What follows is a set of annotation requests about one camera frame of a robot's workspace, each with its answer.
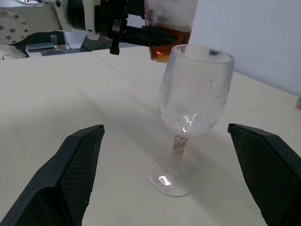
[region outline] tabletop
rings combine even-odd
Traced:
[[[185,158],[199,168],[182,198],[158,192],[151,164],[170,155],[173,134],[158,114],[165,64],[144,47],[0,62],[0,219],[34,173],[73,132],[104,124],[84,226],[264,226],[245,185],[228,123],[279,135],[301,155],[297,97],[234,73],[225,111],[207,134],[190,138]]]

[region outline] drinking glass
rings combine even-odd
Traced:
[[[153,185],[163,194],[181,197],[192,192],[196,175],[182,156],[189,136],[208,132],[227,101],[234,58],[220,50],[178,45],[159,90],[160,116],[173,133],[172,156],[156,160],[150,170]]]
[[[166,46],[151,46],[150,58],[167,63],[171,48],[188,44],[198,0],[144,0],[146,26],[160,27],[178,38]]]

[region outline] clear wine glass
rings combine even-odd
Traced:
[[[171,50],[159,91],[159,111],[174,132],[172,156],[156,160],[150,170],[153,185],[163,194],[181,197],[192,192],[196,177],[182,160],[189,136],[208,132],[227,101],[234,58],[220,50],[178,45]]]

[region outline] glass with amber liquid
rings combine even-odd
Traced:
[[[149,47],[152,60],[167,63],[173,46],[188,44],[197,3],[198,0],[144,0],[146,25],[178,38],[170,45]]]

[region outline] amber liquid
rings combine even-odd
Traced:
[[[171,35],[178,38],[178,41],[176,43],[173,43],[173,44],[170,44],[167,46],[150,47],[150,56],[151,56],[152,60],[154,60],[156,62],[167,63],[171,48],[176,45],[188,44],[191,31],[190,32],[181,32],[181,31],[176,31],[176,30],[172,30],[169,28],[163,28],[163,27],[160,27],[160,29],[167,31]]]

